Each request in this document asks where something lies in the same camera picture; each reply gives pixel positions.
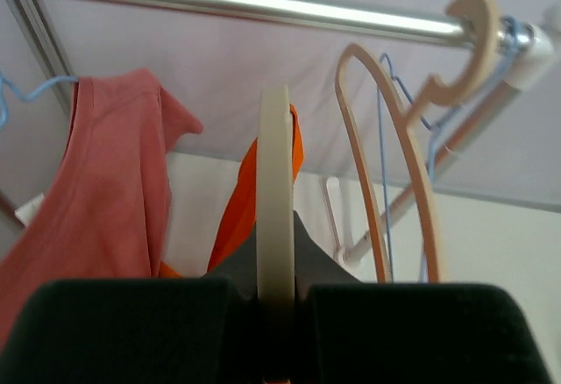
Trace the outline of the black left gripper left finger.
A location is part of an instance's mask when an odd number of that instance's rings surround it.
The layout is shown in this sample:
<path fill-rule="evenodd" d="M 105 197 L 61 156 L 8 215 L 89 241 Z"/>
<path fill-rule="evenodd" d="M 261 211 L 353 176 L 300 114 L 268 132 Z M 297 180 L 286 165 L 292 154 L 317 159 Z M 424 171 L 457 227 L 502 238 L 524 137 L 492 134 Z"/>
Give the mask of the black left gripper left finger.
<path fill-rule="evenodd" d="M 66 280 L 32 293 L 4 383 L 258 383 L 250 306 L 225 279 Z"/>

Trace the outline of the orange t shirt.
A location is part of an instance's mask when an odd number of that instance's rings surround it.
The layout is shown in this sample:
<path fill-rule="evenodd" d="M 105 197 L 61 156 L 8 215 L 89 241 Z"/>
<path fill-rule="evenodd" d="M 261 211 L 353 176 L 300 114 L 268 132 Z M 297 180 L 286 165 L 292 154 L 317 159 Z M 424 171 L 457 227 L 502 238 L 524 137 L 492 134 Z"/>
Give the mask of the orange t shirt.
<path fill-rule="evenodd" d="M 293 119 L 292 176 L 296 180 L 304 161 L 304 148 L 298 114 L 290 104 Z M 249 237 L 256 223 L 256 169 L 258 140 L 249 147 L 238 170 L 238 180 L 226 205 L 207 265 L 207 272 L 232 255 Z M 160 278 L 176 279 L 182 276 L 165 262 L 160 263 Z"/>

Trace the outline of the pink t shirt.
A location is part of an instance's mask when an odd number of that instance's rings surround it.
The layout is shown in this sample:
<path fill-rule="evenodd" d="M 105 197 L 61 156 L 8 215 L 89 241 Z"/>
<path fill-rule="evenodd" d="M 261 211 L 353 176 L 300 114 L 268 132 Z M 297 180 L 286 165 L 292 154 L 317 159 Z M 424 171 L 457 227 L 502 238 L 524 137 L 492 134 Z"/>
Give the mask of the pink t shirt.
<path fill-rule="evenodd" d="M 145 68 L 81 78 L 60 169 L 1 264 L 3 338 L 49 281 L 159 274 L 171 206 L 167 154 L 201 131 Z"/>

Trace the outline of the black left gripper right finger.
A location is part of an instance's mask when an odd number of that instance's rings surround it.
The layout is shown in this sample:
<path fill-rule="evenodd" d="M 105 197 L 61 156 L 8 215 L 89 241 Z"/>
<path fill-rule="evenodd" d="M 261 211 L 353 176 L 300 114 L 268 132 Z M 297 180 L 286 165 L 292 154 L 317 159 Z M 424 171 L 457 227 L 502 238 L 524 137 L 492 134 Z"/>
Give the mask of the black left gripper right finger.
<path fill-rule="evenodd" d="M 316 383 L 545 383 L 521 308 L 482 284 L 313 287 Z"/>

